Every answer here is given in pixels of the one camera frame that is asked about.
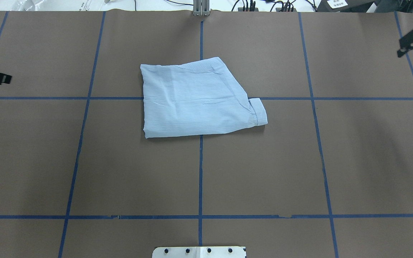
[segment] gray metal bracket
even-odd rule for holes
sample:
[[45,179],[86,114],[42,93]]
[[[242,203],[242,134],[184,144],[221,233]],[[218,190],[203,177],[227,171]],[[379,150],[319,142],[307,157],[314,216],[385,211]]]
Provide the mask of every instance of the gray metal bracket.
[[194,16],[210,15],[210,0],[194,0]]

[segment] garment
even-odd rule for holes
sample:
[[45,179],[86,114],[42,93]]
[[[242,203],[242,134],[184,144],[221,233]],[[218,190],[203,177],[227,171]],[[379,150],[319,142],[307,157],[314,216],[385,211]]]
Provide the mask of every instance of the garment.
[[225,134],[267,124],[219,57],[183,65],[141,65],[146,138]]

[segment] folded cloth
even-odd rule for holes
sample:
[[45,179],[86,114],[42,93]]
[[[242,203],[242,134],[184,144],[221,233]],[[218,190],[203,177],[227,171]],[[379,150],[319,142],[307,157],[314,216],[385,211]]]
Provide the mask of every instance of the folded cloth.
[[219,57],[183,65],[141,65],[146,138],[225,134],[267,124],[260,99]]

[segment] horizontal blue line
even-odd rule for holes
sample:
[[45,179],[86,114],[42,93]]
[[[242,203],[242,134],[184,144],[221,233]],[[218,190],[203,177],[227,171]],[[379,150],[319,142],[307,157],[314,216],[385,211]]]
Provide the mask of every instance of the horizontal blue line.
[[[329,214],[278,215],[0,215],[0,219],[329,219]],[[333,214],[334,219],[413,218],[413,214]]]
[[[249,97],[264,101],[413,101],[409,97]],[[0,97],[0,100],[143,100],[143,97]]]

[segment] clear plastic bag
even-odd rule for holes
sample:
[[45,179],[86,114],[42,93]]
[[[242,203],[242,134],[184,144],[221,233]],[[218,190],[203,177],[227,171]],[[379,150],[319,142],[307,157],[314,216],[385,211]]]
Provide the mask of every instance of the clear plastic bag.
[[101,10],[104,0],[16,0],[11,10]]

